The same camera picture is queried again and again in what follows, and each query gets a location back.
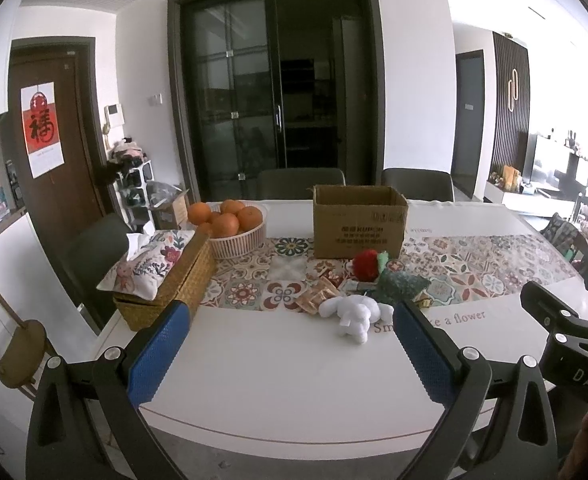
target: metal bolt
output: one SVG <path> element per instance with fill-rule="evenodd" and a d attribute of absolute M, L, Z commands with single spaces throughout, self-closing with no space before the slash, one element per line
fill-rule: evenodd
<path fill-rule="evenodd" d="M 112 346 L 108 348 L 103 355 L 108 361 L 114 361 L 114 359 L 118 359 L 120 357 L 120 348 L 117 346 Z"/>
<path fill-rule="evenodd" d="M 469 359 L 470 361 L 476 361 L 480 356 L 481 354 L 478 353 L 478 350 L 476 348 L 472 348 L 471 346 L 463 348 L 463 357 L 465 359 Z"/>
<path fill-rule="evenodd" d="M 48 368 L 57 368 L 60 364 L 60 357 L 55 355 L 54 357 L 50 357 L 48 359 Z"/>
<path fill-rule="evenodd" d="M 528 368 L 533 368 L 536 366 L 536 359 L 533 358 L 531 355 L 523 356 L 523 364 L 526 365 Z"/>

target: dining table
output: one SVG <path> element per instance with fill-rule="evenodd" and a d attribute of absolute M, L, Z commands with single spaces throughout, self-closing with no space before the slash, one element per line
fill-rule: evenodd
<path fill-rule="evenodd" d="M 255 456 L 336 460 L 421 447 L 443 413 L 392 326 L 359 345 L 338 318 L 310 316 L 295 300 L 348 260 L 314 257 L 312 201 L 261 201 L 267 240 L 219 260 L 190 331 L 151 402 L 147 423 L 207 446 Z M 522 217 L 502 205 L 408 200 L 404 244 L 390 270 L 429 280 L 425 317 L 459 347 L 515 363 L 539 359 L 548 333 L 519 292 L 539 282 L 588 319 L 583 279 Z M 116 311 L 92 350 L 124 348 L 134 333 Z M 547 383 L 548 389 L 553 384 Z M 487 400 L 476 428 L 486 426 Z"/>

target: floral tile pattern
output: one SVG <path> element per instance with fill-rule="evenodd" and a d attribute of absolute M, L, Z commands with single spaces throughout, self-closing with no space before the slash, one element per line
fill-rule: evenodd
<path fill-rule="evenodd" d="M 275 310 L 286 308 L 288 310 L 299 310 L 294 300 L 308 288 L 305 282 L 285 280 L 281 282 L 268 282 L 261 295 L 260 309 Z"/>
<path fill-rule="evenodd" d="M 349 260 L 314 258 L 306 238 L 270 238 L 252 254 L 219 260 L 202 306 L 245 310 L 298 310 L 294 300 L 320 275 L 336 283 L 354 279 Z M 548 285 L 576 276 L 537 234 L 405 239 L 401 255 L 388 262 L 430 280 L 433 305 L 464 303 L 518 294 L 529 280 Z"/>

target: chinese character poster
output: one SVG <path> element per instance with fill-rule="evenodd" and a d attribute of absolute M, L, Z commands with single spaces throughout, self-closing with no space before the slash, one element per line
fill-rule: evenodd
<path fill-rule="evenodd" d="M 56 120 L 54 83 L 21 88 L 21 110 L 25 147 L 32 177 L 36 178 L 64 163 Z"/>

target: brown wooden door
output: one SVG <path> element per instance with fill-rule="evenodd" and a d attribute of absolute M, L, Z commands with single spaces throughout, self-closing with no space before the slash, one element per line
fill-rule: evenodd
<path fill-rule="evenodd" d="M 95 133 L 84 127 L 88 123 L 84 123 L 82 116 L 82 101 L 89 97 L 80 92 L 79 65 L 76 52 L 56 46 L 31 49 L 28 53 L 13 52 L 8 82 L 11 132 L 5 135 L 11 146 L 9 155 L 36 234 L 64 285 L 58 256 L 75 236 L 105 215 L 92 179 L 87 139 Z M 49 82 L 54 83 L 64 163 L 34 178 L 24 140 L 21 88 Z"/>

